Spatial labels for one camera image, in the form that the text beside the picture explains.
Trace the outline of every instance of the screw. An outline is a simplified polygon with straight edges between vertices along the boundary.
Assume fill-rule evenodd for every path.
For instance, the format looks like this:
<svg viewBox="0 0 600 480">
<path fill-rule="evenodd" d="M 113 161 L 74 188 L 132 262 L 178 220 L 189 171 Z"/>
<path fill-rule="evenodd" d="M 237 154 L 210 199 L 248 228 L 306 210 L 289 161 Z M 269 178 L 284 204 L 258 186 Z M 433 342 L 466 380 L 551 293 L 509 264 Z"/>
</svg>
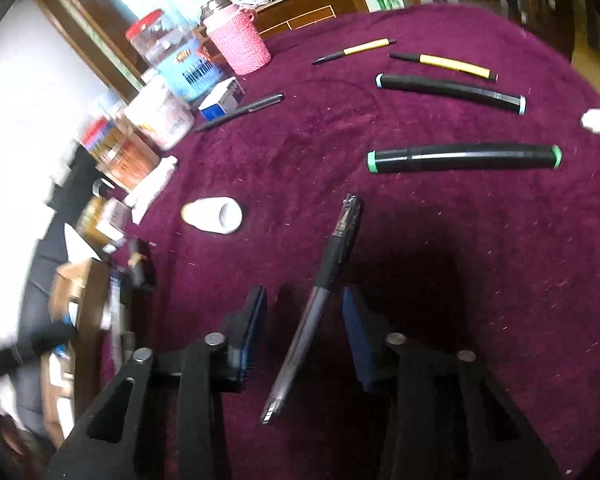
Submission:
<svg viewBox="0 0 600 480">
<path fill-rule="evenodd" d="M 134 359 L 139 363 L 145 362 L 149 357 L 151 357 L 153 352 L 151 352 L 150 348 L 139 348 L 134 352 Z"/>
<path fill-rule="evenodd" d="M 205 343 L 209 346 L 220 346 L 225 340 L 226 338 L 221 332 L 212 332 L 211 334 L 205 335 Z"/>
<path fill-rule="evenodd" d="M 390 345 L 400 346 L 406 343 L 407 338 L 400 332 L 389 332 L 384 336 L 384 340 Z"/>
<path fill-rule="evenodd" d="M 473 363 L 475 361 L 475 354 L 471 350 L 461 350 L 456 356 L 465 363 Z"/>
</svg>

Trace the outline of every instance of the blue label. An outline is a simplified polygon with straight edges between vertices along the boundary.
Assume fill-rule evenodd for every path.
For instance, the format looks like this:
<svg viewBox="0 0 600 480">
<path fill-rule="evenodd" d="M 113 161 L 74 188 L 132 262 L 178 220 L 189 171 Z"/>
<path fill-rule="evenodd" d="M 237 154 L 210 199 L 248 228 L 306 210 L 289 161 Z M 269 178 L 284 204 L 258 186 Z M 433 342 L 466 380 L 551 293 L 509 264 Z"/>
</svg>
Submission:
<svg viewBox="0 0 600 480">
<path fill-rule="evenodd" d="M 222 77 L 220 69 L 200 49 L 198 40 L 188 41 L 156 68 L 171 91 L 185 101 L 202 95 Z"/>
</svg>

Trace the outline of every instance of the white plastic container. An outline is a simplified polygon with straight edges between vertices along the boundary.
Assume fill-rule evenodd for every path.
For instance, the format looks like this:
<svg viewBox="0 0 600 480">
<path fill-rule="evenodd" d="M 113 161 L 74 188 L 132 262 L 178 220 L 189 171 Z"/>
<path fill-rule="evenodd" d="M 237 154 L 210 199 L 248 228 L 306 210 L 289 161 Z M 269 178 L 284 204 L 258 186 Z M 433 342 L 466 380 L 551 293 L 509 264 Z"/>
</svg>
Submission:
<svg viewBox="0 0 600 480">
<path fill-rule="evenodd" d="M 162 150 L 170 150 L 187 134 L 194 117 L 187 104 L 155 75 L 125 109 L 129 119 Z"/>
</svg>

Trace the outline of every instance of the purple tablecloth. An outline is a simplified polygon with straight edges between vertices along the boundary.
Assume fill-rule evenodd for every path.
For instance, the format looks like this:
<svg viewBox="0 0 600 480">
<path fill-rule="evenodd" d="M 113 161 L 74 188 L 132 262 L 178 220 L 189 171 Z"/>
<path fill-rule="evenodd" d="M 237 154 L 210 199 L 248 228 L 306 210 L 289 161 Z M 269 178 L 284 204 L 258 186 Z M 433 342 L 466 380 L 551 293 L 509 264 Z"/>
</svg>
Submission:
<svg viewBox="0 0 600 480">
<path fill-rule="evenodd" d="M 384 37 L 398 41 L 311 66 Z M 267 44 L 270 65 L 241 78 L 245 102 L 276 92 L 285 101 L 185 138 L 173 150 L 180 165 L 171 183 L 134 229 L 156 244 L 159 285 L 145 338 L 156 351 L 217 329 L 251 285 L 267 289 L 248 389 L 224 396 L 234 479 L 375 476 L 386 405 L 356 381 L 338 297 L 282 415 L 259 422 L 347 191 L 365 203 L 347 281 L 397 330 L 473 349 L 575 476 L 600 448 L 600 136 L 579 125 L 600 97 L 533 35 L 470 7 L 343 16 Z M 496 89 L 526 96 L 526 114 L 378 89 L 379 72 L 490 85 L 391 60 L 391 51 L 489 67 L 499 74 Z M 369 150 L 459 141 L 556 143 L 564 160 L 557 171 L 366 168 Z M 234 234 L 180 219 L 187 202 L 224 195 L 245 213 Z M 167 476 L 173 471 L 172 460 Z"/>
</svg>

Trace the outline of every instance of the pink bottle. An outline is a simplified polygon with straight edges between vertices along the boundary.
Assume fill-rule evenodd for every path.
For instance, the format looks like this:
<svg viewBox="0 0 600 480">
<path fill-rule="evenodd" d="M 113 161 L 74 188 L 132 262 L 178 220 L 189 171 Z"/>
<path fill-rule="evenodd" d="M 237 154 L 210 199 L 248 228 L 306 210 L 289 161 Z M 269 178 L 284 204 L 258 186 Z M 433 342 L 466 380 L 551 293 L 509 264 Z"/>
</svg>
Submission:
<svg viewBox="0 0 600 480">
<path fill-rule="evenodd" d="M 265 66 L 271 54 L 253 26 L 255 12 L 235 4 L 218 5 L 219 0 L 211 3 L 212 12 L 203 11 L 206 33 L 235 73 L 245 75 Z"/>
</svg>

